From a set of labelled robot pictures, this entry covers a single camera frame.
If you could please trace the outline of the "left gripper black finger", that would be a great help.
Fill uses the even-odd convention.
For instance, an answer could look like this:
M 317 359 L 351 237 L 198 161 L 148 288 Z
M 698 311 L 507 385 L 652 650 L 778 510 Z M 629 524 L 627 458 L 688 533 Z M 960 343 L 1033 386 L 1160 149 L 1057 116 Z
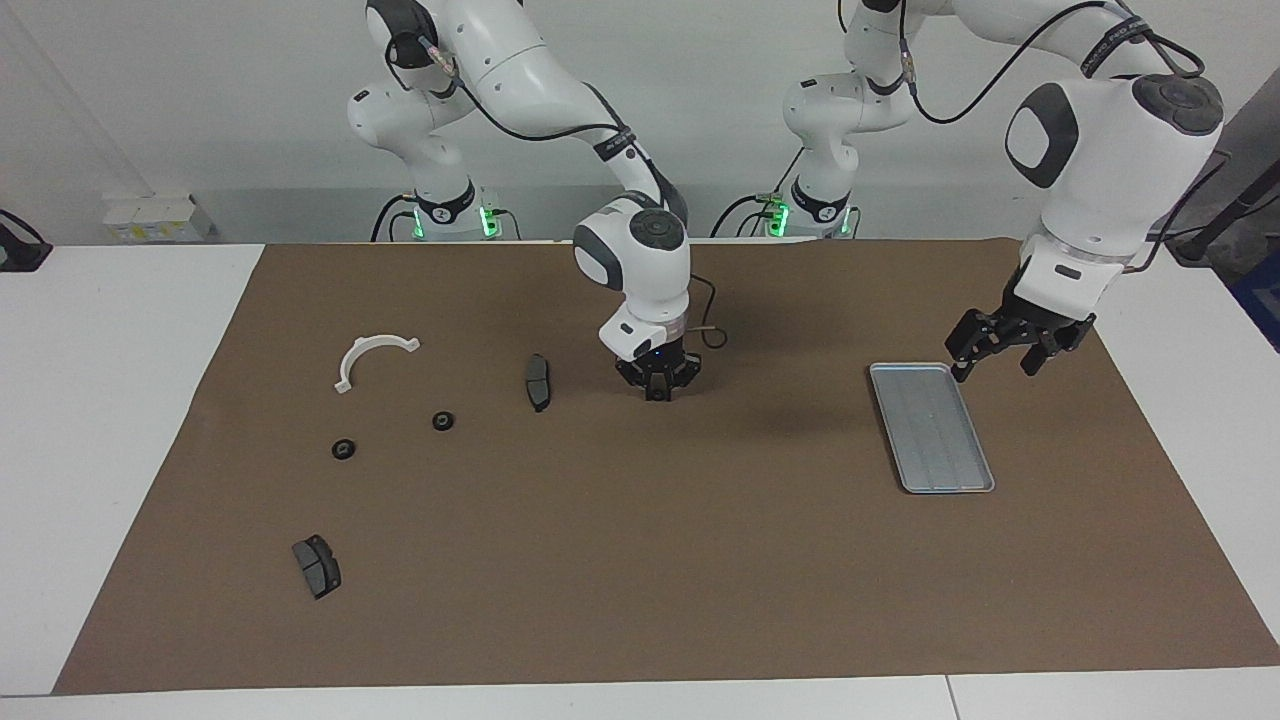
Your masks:
M 1037 375 L 1044 364 L 1060 354 L 1075 351 L 1092 331 L 1097 315 L 1085 320 L 1073 322 L 1057 329 L 1041 328 L 1036 332 L 1030 348 L 1020 361 L 1020 368 L 1028 377 Z
M 952 378 L 964 383 L 980 360 L 1012 347 L 1016 338 L 1015 316 L 1006 316 L 1000 311 L 986 314 L 972 307 L 946 338 L 946 350 L 952 359 Z

